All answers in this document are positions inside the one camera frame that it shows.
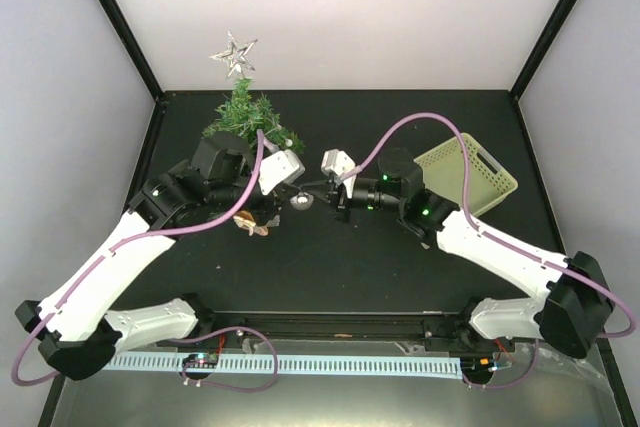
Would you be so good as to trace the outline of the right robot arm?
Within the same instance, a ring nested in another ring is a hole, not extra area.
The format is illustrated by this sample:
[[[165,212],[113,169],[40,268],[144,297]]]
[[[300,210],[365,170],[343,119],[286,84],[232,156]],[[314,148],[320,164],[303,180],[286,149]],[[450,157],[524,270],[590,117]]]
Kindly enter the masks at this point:
[[[524,292],[522,298],[468,305],[454,326],[461,347],[476,350],[488,340],[518,337],[543,340],[575,359],[587,356],[614,309],[594,257],[536,248],[466,216],[460,205],[425,187],[422,168],[404,149],[380,154],[378,178],[341,181],[354,166],[338,149],[323,156],[321,170],[333,183],[328,197],[338,220],[348,221],[354,208],[390,211],[423,244],[477,264]]]

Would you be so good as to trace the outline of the silver star tree topper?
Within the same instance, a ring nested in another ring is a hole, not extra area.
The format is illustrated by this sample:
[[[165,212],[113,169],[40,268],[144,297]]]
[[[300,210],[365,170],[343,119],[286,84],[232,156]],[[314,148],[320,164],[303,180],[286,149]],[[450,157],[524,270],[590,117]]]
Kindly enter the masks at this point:
[[[226,78],[245,79],[246,71],[254,71],[255,67],[248,59],[248,54],[258,42],[252,39],[247,42],[239,42],[231,31],[227,32],[226,48],[209,56],[209,59],[222,62],[226,66]]]

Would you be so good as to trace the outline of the green plastic basket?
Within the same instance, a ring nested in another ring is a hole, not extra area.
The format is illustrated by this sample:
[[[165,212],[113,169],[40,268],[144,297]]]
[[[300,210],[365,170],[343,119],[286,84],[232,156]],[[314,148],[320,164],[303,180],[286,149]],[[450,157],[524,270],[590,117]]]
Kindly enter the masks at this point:
[[[517,180],[479,142],[463,133],[469,174],[468,206],[480,217],[502,203],[518,188]],[[425,186],[441,197],[462,205],[463,152],[456,137],[415,158],[422,168]]]

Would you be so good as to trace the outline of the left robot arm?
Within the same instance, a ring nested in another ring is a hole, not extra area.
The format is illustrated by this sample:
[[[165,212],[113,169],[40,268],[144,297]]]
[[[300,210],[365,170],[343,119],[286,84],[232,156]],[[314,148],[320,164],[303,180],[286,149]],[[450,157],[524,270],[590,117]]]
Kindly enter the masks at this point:
[[[207,344],[215,323],[193,294],[164,304],[115,311],[112,306],[159,256],[189,234],[249,213],[255,230],[276,217],[286,189],[304,171],[298,156],[260,135],[257,145],[229,132],[202,139],[190,159],[148,180],[105,242],[67,281],[15,315],[44,361],[84,380],[112,358],[147,344]]]

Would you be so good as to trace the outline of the brown white plush ornament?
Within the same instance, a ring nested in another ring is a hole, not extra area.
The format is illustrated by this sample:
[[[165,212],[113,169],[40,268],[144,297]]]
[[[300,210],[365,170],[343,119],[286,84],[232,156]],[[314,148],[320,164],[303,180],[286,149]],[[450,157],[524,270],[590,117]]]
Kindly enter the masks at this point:
[[[259,225],[253,215],[248,211],[238,211],[233,215],[232,219],[235,225],[247,231],[249,236],[258,235],[265,237],[269,234],[269,228]]]

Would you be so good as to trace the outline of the small green christmas tree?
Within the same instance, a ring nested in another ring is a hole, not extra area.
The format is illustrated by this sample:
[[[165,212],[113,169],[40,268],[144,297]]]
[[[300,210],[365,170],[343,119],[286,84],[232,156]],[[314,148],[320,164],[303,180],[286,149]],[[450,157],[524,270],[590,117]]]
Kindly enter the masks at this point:
[[[266,140],[281,150],[291,149],[296,154],[305,150],[304,143],[291,129],[284,126],[281,117],[273,110],[265,94],[254,98],[251,94],[252,80],[237,79],[229,97],[215,109],[217,118],[202,131],[207,138],[216,132],[229,132],[246,140],[251,149],[257,149],[257,131],[261,130]]]

